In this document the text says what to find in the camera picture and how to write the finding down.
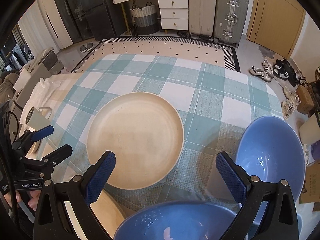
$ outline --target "checkered tablecloth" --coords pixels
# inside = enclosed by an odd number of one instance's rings
[[[245,128],[258,117],[282,118],[280,102],[258,78],[173,57],[107,55],[82,74],[56,110],[54,134],[39,149],[38,158],[64,144],[73,148],[72,156],[55,167],[53,181],[68,181],[87,170],[86,140],[92,120],[110,100],[134,91],[160,95],[178,110],[184,148],[176,166],[160,182],[140,190],[106,184],[105,190],[134,211],[169,200],[206,200],[236,208],[225,195],[215,156],[220,151],[234,156]]]

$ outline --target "silver screw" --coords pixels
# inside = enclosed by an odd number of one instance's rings
[[[79,180],[81,180],[81,176],[80,175],[76,175],[73,177],[73,181],[74,182],[78,182]]]
[[[256,175],[252,175],[252,176],[250,177],[250,179],[251,179],[252,181],[254,181],[254,182],[258,182],[258,181],[259,181],[259,177],[256,176]]]
[[[50,184],[51,184],[51,180],[49,180],[49,179],[44,182],[45,186],[49,186]]]
[[[288,182],[285,180],[285,179],[281,179],[281,184],[283,186],[287,186],[288,185]]]

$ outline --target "blue gripper pad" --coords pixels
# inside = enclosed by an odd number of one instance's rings
[[[53,131],[53,127],[51,125],[48,125],[47,127],[44,127],[41,130],[34,132],[34,134],[31,137],[31,141],[40,141],[43,138],[46,138],[47,136],[53,134]]]
[[[116,166],[116,156],[110,152],[93,174],[85,189],[85,202],[88,206],[96,202],[100,193]]]
[[[235,201],[244,204],[247,200],[246,186],[221,153],[217,155],[216,166]]]

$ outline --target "black refrigerator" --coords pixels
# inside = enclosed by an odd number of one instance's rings
[[[94,37],[121,35],[126,26],[120,4],[112,0],[55,0],[64,25],[74,43]]]

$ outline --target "silver suitcase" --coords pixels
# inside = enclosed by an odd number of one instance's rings
[[[249,0],[217,0],[214,42],[238,47],[247,16]]]
[[[216,0],[189,0],[189,32],[212,36]]]

